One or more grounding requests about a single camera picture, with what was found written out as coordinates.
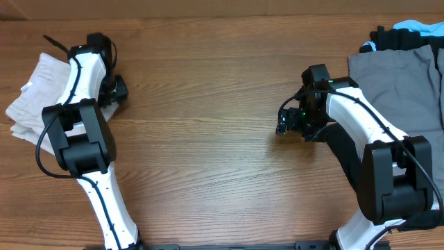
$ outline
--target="black cable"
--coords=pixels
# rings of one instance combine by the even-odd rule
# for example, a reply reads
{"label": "black cable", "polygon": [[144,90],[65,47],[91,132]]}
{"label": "black cable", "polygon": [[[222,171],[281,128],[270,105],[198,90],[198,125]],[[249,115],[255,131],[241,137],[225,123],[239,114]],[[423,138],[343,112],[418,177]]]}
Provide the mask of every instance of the black cable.
{"label": "black cable", "polygon": [[[394,134],[392,134],[392,132],[390,131],[390,128],[386,127],[384,125],[384,122],[381,121],[381,119],[365,104],[363,103],[361,100],[359,100],[358,98],[354,98],[348,94],[344,94],[342,92],[337,92],[336,90],[314,90],[311,92],[306,92],[306,93],[299,93],[299,94],[295,94],[294,96],[292,96],[291,98],[287,99],[280,107],[279,109],[279,114],[282,112],[282,109],[285,107],[285,105],[287,105],[291,100],[296,99],[296,97],[303,97],[303,96],[307,96],[309,94],[337,94],[339,96],[342,97],[346,97],[350,100],[353,100],[355,103],[358,103],[362,108],[364,108],[371,116],[372,118],[378,123],[379,126],[381,126],[382,130],[388,135],[390,136],[390,138],[395,141],[400,147],[401,149],[407,154],[407,157],[413,162],[415,163],[415,166],[421,171],[422,175],[427,179],[427,182],[431,185],[432,190],[434,192],[434,194],[436,195],[436,199],[438,200],[438,204],[439,204],[439,216],[438,216],[438,220],[436,222],[436,225],[431,225],[428,227],[422,227],[421,229],[432,229],[432,228],[436,228],[437,226],[439,226],[441,224],[441,221],[443,219],[443,213],[444,213],[444,205],[443,205],[443,197],[441,196],[441,193],[439,192],[438,187],[436,187],[435,182],[433,182],[433,180],[430,178],[429,174],[427,174],[427,172],[424,170],[424,167],[421,166],[421,164],[416,160],[415,156],[413,156],[413,154],[404,146],[404,144],[399,141],[399,139],[397,139],[395,137]],[[369,250],[370,247],[376,243],[376,241],[378,241],[378,239],[380,239],[385,233],[396,229],[396,228],[400,228],[402,227],[402,225],[396,225],[396,226],[387,226],[385,227],[381,232],[379,232],[370,242],[368,245],[366,245],[366,248],[364,250]]]}
{"label": "black cable", "polygon": [[117,65],[117,47],[113,41],[111,41],[111,44],[114,47],[114,60],[112,61],[112,68],[114,69]]}
{"label": "black cable", "polygon": [[[49,127],[51,127],[52,123],[54,123],[54,121],[57,119],[57,117],[60,115],[60,113],[63,111],[63,109],[69,104],[69,102],[74,97],[75,92],[76,92],[76,88],[77,88],[77,85],[78,85],[78,81],[80,80],[80,73],[81,73],[81,70],[82,70],[82,66],[80,65],[80,63],[79,63],[79,61],[77,60],[76,57],[71,57],[69,50],[65,46],[63,46],[62,44],[60,44],[59,42],[55,41],[54,39],[52,39],[51,37],[49,37],[47,35],[43,35],[43,37],[45,39],[47,39],[52,45],[54,45],[57,48],[60,48],[63,51],[65,51],[67,53],[67,55],[68,55],[68,58],[74,59],[74,61],[77,64],[77,75],[76,75],[76,80],[74,81],[73,87],[71,89],[71,92],[69,93],[68,99],[62,104],[62,108],[57,112],[57,114],[55,114],[49,120],[49,123],[43,128],[43,131],[42,131],[42,133],[39,136],[39,140],[37,141],[37,144],[36,144],[36,147],[35,147],[35,161],[37,162],[37,165],[39,166],[40,170],[42,170],[42,172],[45,173],[47,176],[50,176],[50,177],[53,177],[53,178],[75,178],[75,177],[69,176],[69,175],[53,174],[53,173],[49,172],[48,170],[46,170],[43,167],[42,161],[40,160],[40,147],[42,146],[43,138],[46,135],[46,133],[48,132]],[[114,61],[117,62],[117,50],[116,50],[116,58],[114,59]],[[102,208],[103,208],[103,212],[105,213],[106,220],[107,220],[108,225],[110,227],[110,230],[111,230],[111,232],[112,232],[112,234],[114,236],[114,239],[116,240],[117,248],[119,250],[121,250],[120,241],[119,241],[119,238],[117,237],[117,233],[116,233],[116,231],[114,229],[114,224],[111,222],[110,215],[108,213],[108,209],[106,208],[106,205],[105,205],[105,200],[103,200],[102,194],[100,193],[100,190],[97,187],[97,183],[95,183],[91,179],[89,179],[87,177],[84,177],[84,176],[80,176],[78,178],[80,180],[87,181],[96,190],[97,196],[99,197],[100,202],[102,204]]]}

